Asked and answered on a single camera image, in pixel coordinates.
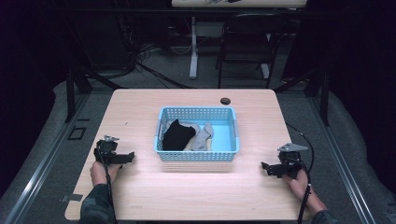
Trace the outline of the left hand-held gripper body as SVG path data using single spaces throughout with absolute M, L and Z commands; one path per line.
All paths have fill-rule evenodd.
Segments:
M 116 153 L 118 146 L 117 141 L 117 137 L 108 135 L 100 139 L 96 143 L 96 148 L 93 152 L 95 159 L 104 165 L 123 164 L 122 156 Z

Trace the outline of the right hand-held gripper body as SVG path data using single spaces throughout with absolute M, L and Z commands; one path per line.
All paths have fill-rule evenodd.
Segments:
M 280 160 L 280 173 L 276 176 L 278 178 L 287 175 L 293 179 L 297 177 L 300 170 L 304 168 L 301 160 L 301 151 L 308 150 L 308 147 L 287 143 L 281 146 L 278 151 L 278 158 Z

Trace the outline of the person's left hand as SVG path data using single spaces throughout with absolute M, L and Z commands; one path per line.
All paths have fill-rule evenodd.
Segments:
M 106 184 L 107 176 L 114 181 L 120 168 L 121 164 L 111 164 L 106 168 L 101 162 L 95 161 L 90 169 L 92 185 Z

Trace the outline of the person's right hand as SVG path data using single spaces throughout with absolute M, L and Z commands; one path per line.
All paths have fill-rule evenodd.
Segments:
M 282 179 L 290 186 L 291 191 L 301 201 L 308 186 L 308 177 L 304 170 L 300 170 L 295 178 L 283 175 Z

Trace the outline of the black sock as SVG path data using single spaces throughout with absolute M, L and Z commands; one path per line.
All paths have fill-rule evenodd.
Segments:
M 163 150 L 183 150 L 195 135 L 194 128 L 183 126 L 176 119 L 163 135 Z

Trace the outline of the blue plastic basket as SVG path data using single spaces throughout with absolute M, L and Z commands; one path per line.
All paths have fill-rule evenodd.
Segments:
M 189 127 L 198 125 L 201 129 L 207 123 L 214 130 L 214 136 L 206 142 L 206 151 L 166 150 L 163 148 L 165 133 L 178 120 Z M 239 134 L 236 115 L 227 106 L 166 106 L 159 114 L 154 150 L 162 161 L 232 161 L 239 151 Z

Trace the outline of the grey tape strip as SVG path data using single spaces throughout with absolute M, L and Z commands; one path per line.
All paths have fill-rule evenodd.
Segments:
M 83 196 L 80 194 L 65 194 L 62 198 L 61 201 L 63 203 L 69 203 L 69 202 L 80 202 L 82 200 Z

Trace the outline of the beige sock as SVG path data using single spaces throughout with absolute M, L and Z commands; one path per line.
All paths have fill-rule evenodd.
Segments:
M 192 138 L 189 143 L 185 146 L 184 151 L 211 151 L 212 150 L 212 140 L 207 139 L 203 147 L 193 148 L 195 139 Z

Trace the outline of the black metal stand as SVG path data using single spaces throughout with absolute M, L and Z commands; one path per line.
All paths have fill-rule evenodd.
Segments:
M 88 81 L 89 71 L 86 67 L 71 67 L 66 77 L 66 97 L 67 97 L 67 117 L 65 122 L 69 122 L 76 113 L 75 88 L 83 94 L 89 94 L 92 86 Z
M 330 93 L 330 74 L 322 69 L 314 69 L 307 75 L 309 81 L 304 89 L 307 97 L 320 96 L 319 116 L 323 123 L 328 126 L 328 105 Z

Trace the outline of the black metal chair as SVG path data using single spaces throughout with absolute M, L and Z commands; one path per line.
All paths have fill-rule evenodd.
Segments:
M 223 80 L 224 63 L 255 63 L 257 68 L 269 65 L 267 82 L 272 77 L 281 37 L 289 27 L 289 20 L 280 14 L 243 13 L 224 22 L 220 37 L 218 88 Z

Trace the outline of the white table leg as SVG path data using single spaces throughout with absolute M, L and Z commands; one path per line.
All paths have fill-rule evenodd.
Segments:
M 196 19 L 191 18 L 191 66 L 190 66 L 190 79 L 197 78 L 198 70 L 198 51 L 197 51 L 197 35 L 196 35 Z

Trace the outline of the aluminium floor rail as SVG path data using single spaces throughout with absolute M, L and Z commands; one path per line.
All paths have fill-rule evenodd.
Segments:
M 344 155 L 341 152 L 341 148 L 339 147 L 333 135 L 331 127 L 327 126 L 320 116 L 317 100 L 312 97 L 307 97 L 307 102 L 313 110 L 314 117 L 318 121 L 320 129 L 324 132 L 324 135 L 326 136 L 326 139 L 330 145 L 332 160 L 335 163 L 338 174 L 343 181 L 347 194 L 349 195 L 349 198 L 355 207 L 361 223 L 377 224 L 366 200 L 362 195 L 361 188 L 357 184 L 353 174 L 351 173 L 351 170 L 349 169 L 349 166 L 347 165 L 347 161 L 345 160 Z
M 89 94 L 78 96 L 77 101 L 72 104 L 75 111 L 71 117 L 68 117 L 66 102 L 60 96 L 57 97 L 49 120 L 5 195 L 0 199 L 0 224 L 18 224 L 24 219 L 89 97 Z

